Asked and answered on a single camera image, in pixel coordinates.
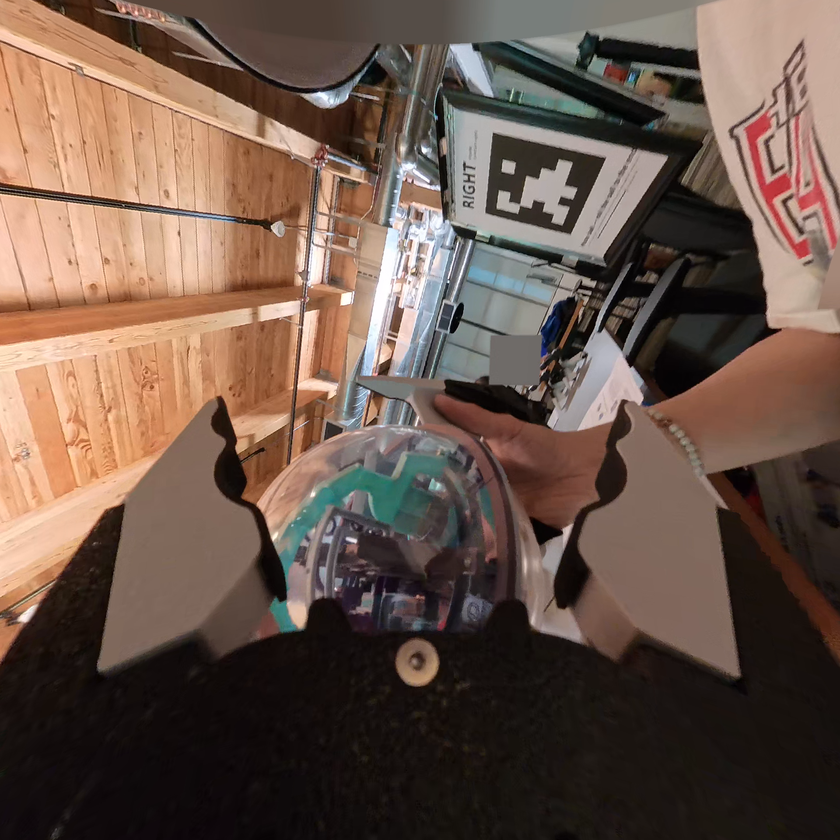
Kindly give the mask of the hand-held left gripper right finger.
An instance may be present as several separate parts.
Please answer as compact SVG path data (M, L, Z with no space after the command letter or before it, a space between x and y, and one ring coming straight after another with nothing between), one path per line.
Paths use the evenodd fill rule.
M645 410L618 409L554 579L582 643L614 662L658 648L740 679L719 506Z

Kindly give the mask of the framed marker sign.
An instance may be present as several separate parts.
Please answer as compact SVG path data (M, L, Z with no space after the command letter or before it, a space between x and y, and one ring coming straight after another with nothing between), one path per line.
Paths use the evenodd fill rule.
M591 276L615 264L700 151L688 138L487 98L435 101L443 214L457 235Z

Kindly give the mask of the silver spiral air duct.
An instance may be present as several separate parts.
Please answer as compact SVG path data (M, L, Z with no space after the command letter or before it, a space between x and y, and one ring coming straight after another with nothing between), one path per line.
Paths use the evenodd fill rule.
M417 46L409 58L402 45L383 45L377 61L393 79L387 109L385 147L377 176L372 220L392 227L406 175L418 171L422 142L434 116L437 92L445 72L448 44Z

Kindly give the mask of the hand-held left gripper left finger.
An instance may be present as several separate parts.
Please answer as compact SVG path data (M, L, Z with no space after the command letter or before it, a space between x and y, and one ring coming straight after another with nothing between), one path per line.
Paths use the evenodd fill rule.
M194 644L247 645L286 577L247 479L224 399L208 401L123 503L98 672Z

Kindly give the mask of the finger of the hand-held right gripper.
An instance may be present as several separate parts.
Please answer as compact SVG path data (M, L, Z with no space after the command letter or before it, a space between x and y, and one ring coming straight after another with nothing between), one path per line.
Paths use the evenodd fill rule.
M453 426L439 414L434 405L437 394L445 393L446 383L443 380L417 377L357 377L355 382L378 396L406 403L413 409L421 425Z

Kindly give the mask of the white stands with blue gear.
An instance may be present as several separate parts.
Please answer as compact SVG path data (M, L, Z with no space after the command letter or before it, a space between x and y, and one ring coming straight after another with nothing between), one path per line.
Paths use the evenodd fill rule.
M554 304L540 330L540 384L548 390L566 376L582 353L580 321L585 302L568 297Z

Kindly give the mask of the person's right hand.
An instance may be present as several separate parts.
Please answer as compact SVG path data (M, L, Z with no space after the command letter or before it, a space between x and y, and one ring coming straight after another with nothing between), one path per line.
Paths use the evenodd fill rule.
M485 441L531 519L562 530L598 500L595 480L609 424L562 433L449 395L436 396L434 405L451 424Z

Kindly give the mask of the black office chair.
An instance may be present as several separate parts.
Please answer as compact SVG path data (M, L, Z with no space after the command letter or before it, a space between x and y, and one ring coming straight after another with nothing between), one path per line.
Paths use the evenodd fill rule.
M653 363L642 365L667 396L687 392L771 333L747 215L684 186L666 193L608 277L594 333L619 304L642 302L623 339L628 363L639 361L661 322L673 322Z

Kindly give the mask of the black track light rail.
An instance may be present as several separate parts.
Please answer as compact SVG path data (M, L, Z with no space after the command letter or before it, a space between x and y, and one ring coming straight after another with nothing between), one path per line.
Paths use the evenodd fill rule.
M224 224L236 224L260 228L282 238L290 230L281 220L271 221L265 218L242 217L224 213L212 213L198 211L191 208L177 206L154 205L148 203L136 203L123 201L121 199L108 198L103 196L90 196L76 193L52 191L40 189L33 186L1 183L2 196L14 196L31 198L39 201L54 203L76 204L87 207L109 208L121 211L131 211L144 214L157 214L171 217L191 218L199 221L218 222Z

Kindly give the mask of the person's right forearm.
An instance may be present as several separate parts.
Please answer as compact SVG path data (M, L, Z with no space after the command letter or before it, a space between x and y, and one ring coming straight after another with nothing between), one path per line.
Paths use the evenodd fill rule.
M839 337L784 329L647 414L698 476L839 439Z

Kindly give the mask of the white paper sheet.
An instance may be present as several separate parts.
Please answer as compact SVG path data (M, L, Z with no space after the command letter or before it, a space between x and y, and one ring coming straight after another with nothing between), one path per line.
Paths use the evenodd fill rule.
M634 367L628 364L622 355L619 355L577 429L583 431L612 424L622 403L641 405L644 399L644 380Z

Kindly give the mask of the clear plastic maze ball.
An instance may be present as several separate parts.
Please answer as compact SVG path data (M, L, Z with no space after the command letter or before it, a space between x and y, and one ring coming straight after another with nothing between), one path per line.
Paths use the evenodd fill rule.
M329 599L361 634L472 634L552 600L533 527L489 447L449 427L373 426L313 446L259 499L286 577L269 614L304 629Z

